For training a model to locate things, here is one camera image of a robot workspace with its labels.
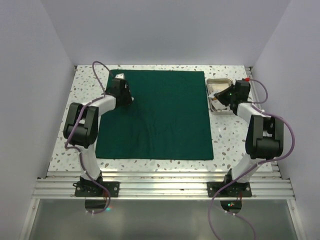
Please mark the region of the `white gauze pad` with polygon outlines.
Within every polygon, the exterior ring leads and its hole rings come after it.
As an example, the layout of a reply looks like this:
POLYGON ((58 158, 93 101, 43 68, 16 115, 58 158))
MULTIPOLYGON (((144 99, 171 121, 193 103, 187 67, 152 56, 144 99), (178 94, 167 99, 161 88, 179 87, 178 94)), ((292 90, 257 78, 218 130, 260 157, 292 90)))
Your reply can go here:
POLYGON ((217 99, 214 93, 211 93, 211 94, 208 96, 208 98, 211 99, 211 100, 216 100, 216 99, 217 99))

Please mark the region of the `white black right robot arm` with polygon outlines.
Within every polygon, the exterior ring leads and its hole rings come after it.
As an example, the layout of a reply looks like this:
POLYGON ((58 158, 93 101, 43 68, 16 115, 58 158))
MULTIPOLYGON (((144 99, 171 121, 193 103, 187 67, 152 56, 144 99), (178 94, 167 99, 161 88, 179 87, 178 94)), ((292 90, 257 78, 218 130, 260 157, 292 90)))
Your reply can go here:
POLYGON ((250 181, 263 162, 281 156, 284 149, 284 123, 263 113, 255 102, 249 101, 252 81, 250 78, 236 80, 226 89, 214 90, 208 95, 248 123, 245 155, 222 182, 223 192, 231 197, 241 190, 241 185, 250 181))

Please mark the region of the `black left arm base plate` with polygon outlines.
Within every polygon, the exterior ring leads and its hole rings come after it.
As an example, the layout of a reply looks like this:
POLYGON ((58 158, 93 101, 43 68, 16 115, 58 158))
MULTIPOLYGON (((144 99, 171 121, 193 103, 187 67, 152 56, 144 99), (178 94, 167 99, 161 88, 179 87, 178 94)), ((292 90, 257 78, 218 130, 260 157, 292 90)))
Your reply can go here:
POLYGON ((81 183, 80 181, 73 183, 75 187, 74 195, 76 197, 111 197, 117 198, 119 196, 120 183, 118 181, 103 181, 101 185, 108 190, 104 193, 104 189, 96 184, 90 182, 89 184, 81 183))

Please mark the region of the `beige packaged dressing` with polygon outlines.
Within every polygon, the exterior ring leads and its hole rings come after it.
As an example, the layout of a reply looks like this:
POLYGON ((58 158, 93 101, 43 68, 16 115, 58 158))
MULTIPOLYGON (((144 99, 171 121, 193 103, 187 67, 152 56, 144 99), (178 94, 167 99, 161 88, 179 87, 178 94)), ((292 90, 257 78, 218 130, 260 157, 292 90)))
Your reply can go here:
POLYGON ((227 89, 230 85, 228 83, 210 83, 207 85, 207 90, 209 94, 215 92, 219 93, 227 89))

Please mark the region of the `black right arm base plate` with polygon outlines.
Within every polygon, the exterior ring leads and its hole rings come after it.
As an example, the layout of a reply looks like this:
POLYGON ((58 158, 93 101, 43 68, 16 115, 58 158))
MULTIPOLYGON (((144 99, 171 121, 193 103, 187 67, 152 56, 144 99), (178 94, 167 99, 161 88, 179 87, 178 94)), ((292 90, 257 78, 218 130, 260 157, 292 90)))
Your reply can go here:
MULTIPOLYGON (((209 181, 206 183, 207 186, 207 194, 210 198, 212 198, 216 192, 224 186, 223 182, 215 182, 215 181, 209 181)), ((233 183, 231 186, 228 186, 221 190, 217 197, 221 198, 237 198, 237 197, 243 197, 243 198, 250 198, 252 197, 252 190, 250 183, 233 183)))

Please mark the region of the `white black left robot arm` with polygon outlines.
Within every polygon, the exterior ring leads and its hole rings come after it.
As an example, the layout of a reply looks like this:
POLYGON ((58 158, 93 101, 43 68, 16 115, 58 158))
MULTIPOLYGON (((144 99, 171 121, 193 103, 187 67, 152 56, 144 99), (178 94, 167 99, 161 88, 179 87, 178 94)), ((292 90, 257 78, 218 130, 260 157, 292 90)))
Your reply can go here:
POLYGON ((99 118, 107 112, 129 106, 134 100, 123 73, 117 74, 110 83, 102 96, 87 103, 71 103, 63 128, 65 148, 78 151, 81 180, 89 181, 86 190, 95 197, 104 190, 95 153, 99 118))

